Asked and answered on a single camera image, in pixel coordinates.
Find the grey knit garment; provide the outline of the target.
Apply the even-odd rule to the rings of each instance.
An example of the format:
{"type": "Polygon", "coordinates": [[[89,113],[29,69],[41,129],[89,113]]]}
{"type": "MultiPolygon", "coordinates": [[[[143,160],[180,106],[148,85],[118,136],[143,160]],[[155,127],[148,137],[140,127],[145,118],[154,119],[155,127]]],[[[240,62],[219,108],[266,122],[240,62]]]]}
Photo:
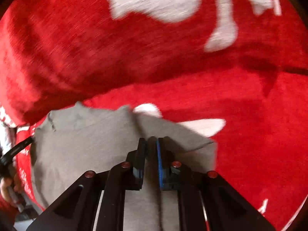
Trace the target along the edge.
{"type": "MultiPolygon", "coordinates": [[[[140,138],[155,142],[165,137],[175,157],[193,171],[215,168],[212,136],[224,119],[173,123],[151,103],[130,109],[92,109],[77,103],[53,110],[35,130],[31,146],[31,180],[35,199],[48,207],[85,171],[107,171],[137,148],[140,138]]],[[[149,151],[140,191],[125,196],[124,230],[179,230],[177,193],[160,191],[157,159],[149,151]]]]}

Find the white patterned cloth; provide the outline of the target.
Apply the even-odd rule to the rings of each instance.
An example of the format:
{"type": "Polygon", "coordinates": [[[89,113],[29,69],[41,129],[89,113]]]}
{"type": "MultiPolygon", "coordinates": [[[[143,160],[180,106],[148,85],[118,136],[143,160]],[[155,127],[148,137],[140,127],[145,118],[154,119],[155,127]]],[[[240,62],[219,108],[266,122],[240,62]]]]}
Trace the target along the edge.
{"type": "Polygon", "coordinates": [[[1,105],[1,151],[7,153],[16,144],[16,124],[1,105]]]}

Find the red sofa cover with characters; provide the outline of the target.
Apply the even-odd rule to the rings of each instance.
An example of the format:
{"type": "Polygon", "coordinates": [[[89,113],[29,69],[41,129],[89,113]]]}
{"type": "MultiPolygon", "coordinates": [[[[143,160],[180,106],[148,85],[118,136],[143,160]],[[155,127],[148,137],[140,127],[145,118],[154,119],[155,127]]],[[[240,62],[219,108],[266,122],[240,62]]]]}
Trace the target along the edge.
{"type": "MultiPolygon", "coordinates": [[[[276,230],[307,202],[307,27],[289,0],[10,0],[1,105],[17,139],[77,103],[224,119],[213,170],[276,230]]],[[[30,149],[17,180],[39,205],[30,149]]]]}

